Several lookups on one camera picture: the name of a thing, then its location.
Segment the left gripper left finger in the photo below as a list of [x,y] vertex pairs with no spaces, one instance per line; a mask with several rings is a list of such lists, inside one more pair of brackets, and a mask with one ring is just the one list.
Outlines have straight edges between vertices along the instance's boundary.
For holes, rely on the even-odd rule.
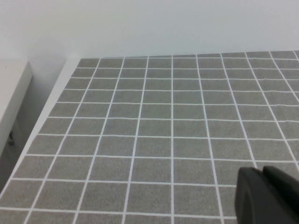
[[289,215],[277,190],[255,168],[240,168],[235,192],[239,224],[286,224]]

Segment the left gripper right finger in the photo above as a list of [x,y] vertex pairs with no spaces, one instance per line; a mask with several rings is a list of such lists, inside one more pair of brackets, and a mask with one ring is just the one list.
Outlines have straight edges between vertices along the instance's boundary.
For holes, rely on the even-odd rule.
[[264,166],[262,174],[269,182],[285,213],[298,224],[299,181],[274,166]]

